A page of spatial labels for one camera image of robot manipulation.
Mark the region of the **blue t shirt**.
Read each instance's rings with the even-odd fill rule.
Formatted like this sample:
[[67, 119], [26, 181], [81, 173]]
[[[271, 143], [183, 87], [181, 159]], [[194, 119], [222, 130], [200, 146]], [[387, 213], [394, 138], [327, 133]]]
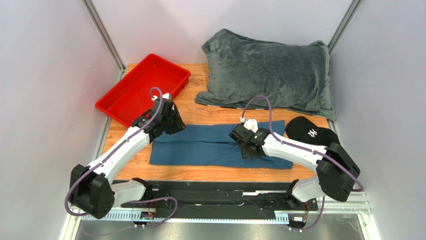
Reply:
[[188, 125], [183, 131], [162, 135], [152, 142], [149, 163], [156, 166], [219, 166], [243, 169], [293, 168], [278, 157], [243, 159], [241, 148], [229, 137], [233, 124]]

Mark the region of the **black baseball cap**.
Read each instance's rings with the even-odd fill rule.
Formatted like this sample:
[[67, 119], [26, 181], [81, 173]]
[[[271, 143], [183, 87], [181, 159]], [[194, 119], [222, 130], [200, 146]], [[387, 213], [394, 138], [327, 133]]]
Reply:
[[315, 146], [328, 147], [331, 143], [340, 144], [336, 133], [319, 127], [304, 116], [292, 119], [285, 128], [289, 139]]

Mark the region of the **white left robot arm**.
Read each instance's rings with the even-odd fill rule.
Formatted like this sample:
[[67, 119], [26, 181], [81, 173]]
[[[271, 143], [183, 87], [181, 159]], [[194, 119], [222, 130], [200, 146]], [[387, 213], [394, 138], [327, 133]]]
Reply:
[[[76, 165], [70, 175], [70, 186], [64, 200], [66, 211], [73, 216], [105, 217], [113, 207], [143, 199], [148, 184], [134, 178], [114, 183], [122, 168], [142, 149], [162, 134], [172, 135], [186, 129], [174, 101], [156, 98], [150, 110], [136, 118], [126, 133], [107, 152], [87, 166]], [[71, 211], [79, 208], [80, 214]]]

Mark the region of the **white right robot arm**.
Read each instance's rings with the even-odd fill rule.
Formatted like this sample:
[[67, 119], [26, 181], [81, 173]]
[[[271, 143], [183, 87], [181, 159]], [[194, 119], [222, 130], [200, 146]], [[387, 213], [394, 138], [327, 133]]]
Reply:
[[340, 144], [302, 143], [249, 122], [237, 124], [229, 137], [240, 147], [243, 159], [275, 157], [314, 172], [315, 176], [294, 180], [287, 189], [287, 194], [299, 202], [320, 197], [346, 202], [351, 192], [364, 190], [358, 180], [360, 168]]

